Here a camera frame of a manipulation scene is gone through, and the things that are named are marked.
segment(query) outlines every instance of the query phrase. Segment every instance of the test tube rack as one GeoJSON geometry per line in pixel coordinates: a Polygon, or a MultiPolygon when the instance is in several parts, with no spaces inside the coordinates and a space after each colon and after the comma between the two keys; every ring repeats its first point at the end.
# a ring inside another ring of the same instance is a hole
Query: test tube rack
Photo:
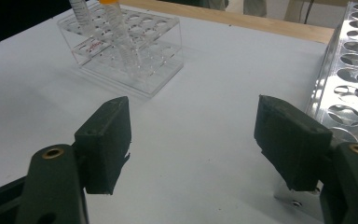
{"type": "Polygon", "coordinates": [[[139,74],[129,76],[111,41],[111,28],[99,4],[89,7],[95,32],[86,36],[75,15],[58,21],[60,31],[80,68],[112,83],[153,97],[184,66],[178,18],[122,9],[123,20],[140,58],[139,74]]]}
{"type": "MultiPolygon", "coordinates": [[[[358,2],[349,2],[342,23],[326,48],[307,114],[333,132],[333,144],[358,143],[358,2]]],[[[323,220],[319,193],[289,190],[284,182],[274,196],[323,220]]]]}

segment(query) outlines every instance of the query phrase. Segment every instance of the black cable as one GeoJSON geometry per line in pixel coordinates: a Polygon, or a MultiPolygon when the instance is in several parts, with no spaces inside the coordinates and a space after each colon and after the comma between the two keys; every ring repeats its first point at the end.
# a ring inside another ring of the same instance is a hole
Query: black cable
{"type": "Polygon", "coordinates": [[[314,1],[315,0],[310,0],[310,5],[308,6],[307,15],[305,16],[304,24],[307,24],[308,16],[310,15],[310,9],[312,8],[314,1]]]}

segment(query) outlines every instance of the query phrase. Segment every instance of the clear acrylic test tube rack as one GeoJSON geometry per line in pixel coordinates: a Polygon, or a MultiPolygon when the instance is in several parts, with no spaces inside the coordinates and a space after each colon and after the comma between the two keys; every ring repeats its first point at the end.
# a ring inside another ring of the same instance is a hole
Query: clear acrylic test tube rack
{"type": "Polygon", "coordinates": [[[184,66],[179,19],[122,9],[123,19],[140,58],[139,74],[131,77],[111,42],[111,28],[103,7],[89,7],[95,26],[92,37],[83,34],[75,15],[58,21],[69,49],[80,67],[107,77],[147,97],[154,96],[184,66]]]}

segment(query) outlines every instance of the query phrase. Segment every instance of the test tube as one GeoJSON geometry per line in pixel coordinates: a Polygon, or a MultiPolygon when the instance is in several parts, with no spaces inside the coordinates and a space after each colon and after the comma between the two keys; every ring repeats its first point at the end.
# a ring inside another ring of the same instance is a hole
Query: test tube
{"type": "Polygon", "coordinates": [[[139,74],[140,60],[123,21],[118,0],[100,0],[105,10],[106,19],[112,29],[112,42],[117,45],[125,69],[130,77],[139,74]]]}
{"type": "Polygon", "coordinates": [[[79,23],[83,35],[92,36],[94,34],[95,28],[92,23],[91,15],[89,8],[87,7],[85,0],[69,0],[69,3],[72,6],[72,9],[75,12],[75,17],[79,23]]]}

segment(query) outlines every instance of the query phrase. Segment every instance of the wooden edge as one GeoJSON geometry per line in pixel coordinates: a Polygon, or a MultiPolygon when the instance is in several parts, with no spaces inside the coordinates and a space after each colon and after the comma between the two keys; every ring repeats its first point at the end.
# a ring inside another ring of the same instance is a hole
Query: wooden edge
{"type": "Polygon", "coordinates": [[[324,44],[328,44],[331,36],[334,33],[334,29],[330,28],[305,25],[289,21],[259,18],[237,13],[212,10],[208,8],[191,7],[154,0],[121,0],[120,3],[129,7],[138,7],[176,16],[230,24],[258,31],[269,32],[276,35],[286,35],[324,44]]]}

